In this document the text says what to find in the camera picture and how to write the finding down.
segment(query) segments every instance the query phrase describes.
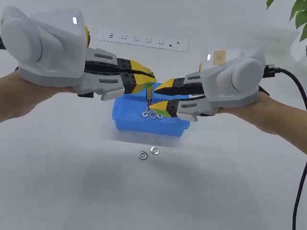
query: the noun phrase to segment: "washer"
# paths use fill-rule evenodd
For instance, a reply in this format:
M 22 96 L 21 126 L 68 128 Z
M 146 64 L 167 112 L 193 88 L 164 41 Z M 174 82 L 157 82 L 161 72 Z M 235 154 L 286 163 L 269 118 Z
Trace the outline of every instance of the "washer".
M 149 113 L 149 118 L 151 119 L 156 119 L 157 118 L 157 115 L 155 113 Z
M 152 146 L 152 147 L 150 148 L 150 152 L 151 152 L 153 155 L 158 155 L 158 154 L 160 153 L 160 150 L 159 150 L 157 147 Z
M 149 116 L 149 114 L 148 113 L 146 113 L 146 112 L 142 112 L 142 117 L 148 117 Z
M 145 160 L 147 158 L 147 153 L 142 151 L 142 152 L 139 152 L 139 159 L 140 160 Z

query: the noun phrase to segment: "robotic hand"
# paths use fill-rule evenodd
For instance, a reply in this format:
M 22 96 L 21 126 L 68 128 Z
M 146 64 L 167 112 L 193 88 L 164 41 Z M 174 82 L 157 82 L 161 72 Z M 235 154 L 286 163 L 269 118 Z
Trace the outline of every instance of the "robotic hand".
M 33 13 L 5 8 L 0 48 L 17 61 L 21 77 L 40 86 L 72 87 L 81 97 L 114 99 L 156 82 L 151 70 L 101 49 L 89 48 L 90 35 L 78 9 Z
M 215 115 L 219 108 L 244 107 L 258 99 L 259 86 L 270 73 L 259 50 L 212 50 L 200 64 L 200 71 L 170 79 L 155 89 L 164 95 L 201 95 L 152 104 L 150 109 L 167 117 L 197 121 L 197 116 Z

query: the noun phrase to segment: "blue plastic box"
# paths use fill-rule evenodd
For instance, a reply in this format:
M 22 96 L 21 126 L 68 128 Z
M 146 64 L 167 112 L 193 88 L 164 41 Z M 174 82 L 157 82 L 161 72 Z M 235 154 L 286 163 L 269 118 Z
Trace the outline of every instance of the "blue plastic box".
M 188 96 L 175 97 L 153 93 L 153 103 L 174 98 L 188 98 Z M 163 117 L 162 119 L 143 117 L 142 112 L 146 108 L 146 90 L 136 94 L 124 94 L 117 98 L 112 113 L 117 129 L 180 137 L 190 125 L 189 121 L 180 120 L 177 117 Z

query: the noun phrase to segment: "black cable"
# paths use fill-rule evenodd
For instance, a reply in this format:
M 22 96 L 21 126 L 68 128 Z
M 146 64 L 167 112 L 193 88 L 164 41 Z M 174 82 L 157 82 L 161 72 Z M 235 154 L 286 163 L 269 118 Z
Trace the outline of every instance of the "black cable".
M 305 104 L 305 108 L 307 110 L 307 96 L 306 93 L 304 91 L 304 88 L 302 86 L 302 84 L 299 82 L 299 80 L 296 78 L 296 76 L 294 76 L 293 73 L 287 71 L 286 69 L 282 69 L 282 68 L 275 68 L 275 73 L 284 73 L 286 75 L 288 75 L 297 85 L 298 90 L 300 91 L 304 104 Z M 294 208 L 293 208 L 293 215 L 292 215 L 292 230 L 296 230 L 296 215 L 297 215 L 297 209 L 298 209 L 298 205 L 299 205 L 299 200 L 301 198 L 302 195 L 302 191 L 303 191 L 303 186 L 304 186 L 304 182 L 305 182 L 305 178 L 307 175 L 307 162 L 305 164 L 303 173 L 302 173 L 302 177 L 301 180 L 299 182 L 299 186 L 298 186 L 298 190 L 297 190 L 297 194 L 296 194 L 296 199 L 295 199 L 295 203 L 294 203 Z

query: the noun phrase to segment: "power strip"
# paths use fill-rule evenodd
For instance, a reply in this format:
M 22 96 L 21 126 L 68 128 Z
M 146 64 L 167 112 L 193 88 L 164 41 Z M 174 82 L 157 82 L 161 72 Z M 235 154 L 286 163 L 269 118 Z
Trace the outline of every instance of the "power strip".
M 187 52 L 188 50 L 187 39 L 159 38 L 152 35 L 132 34 L 110 29 L 101 29 L 99 40 L 181 52 Z

